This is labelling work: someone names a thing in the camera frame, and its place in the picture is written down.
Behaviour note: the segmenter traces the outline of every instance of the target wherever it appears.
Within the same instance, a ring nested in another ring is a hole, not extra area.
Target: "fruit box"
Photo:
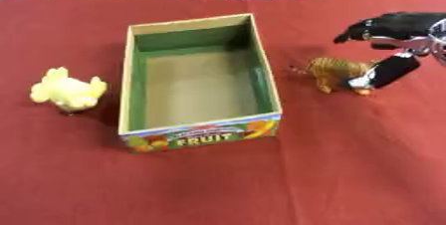
[[[275,135],[281,116],[253,15],[128,28],[118,132],[133,150]]]

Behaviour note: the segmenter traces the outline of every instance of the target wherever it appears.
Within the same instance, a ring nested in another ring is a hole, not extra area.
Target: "tiger's leg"
[[[318,89],[323,93],[329,94],[332,92],[332,88],[330,87],[329,79],[327,77],[318,77],[316,84]]]
[[[363,95],[363,96],[368,96],[370,95],[371,91],[368,89],[354,89],[354,91],[359,94],[359,95]]]

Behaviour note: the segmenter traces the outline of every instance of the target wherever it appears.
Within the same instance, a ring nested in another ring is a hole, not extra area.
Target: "tiger's head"
[[[375,64],[375,62],[364,63],[364,62],[355,62],[349,64],[349,74],[348,76],[351,78],[358,78],[365,75],[365,73]]]

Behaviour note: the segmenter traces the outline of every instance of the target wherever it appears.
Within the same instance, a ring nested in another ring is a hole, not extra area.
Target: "box label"
[[[137,152],[149,152],[170,148],[181,148],[214,144],[227,141],[250,139],[276,134],[279,119],[251,120],[237,124],[210,124],[166,133],[147,133],[127,136],[127,144]]]

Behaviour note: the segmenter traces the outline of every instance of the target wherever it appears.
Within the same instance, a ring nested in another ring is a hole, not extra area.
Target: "yellow plush toy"
[[[65,68],[51,69],[42,82],[31,89],[31,100],[35,103],[53,102],[65,112],[93,108],[106,92],[107,83],[93,77],[90,83],[69,78]]]

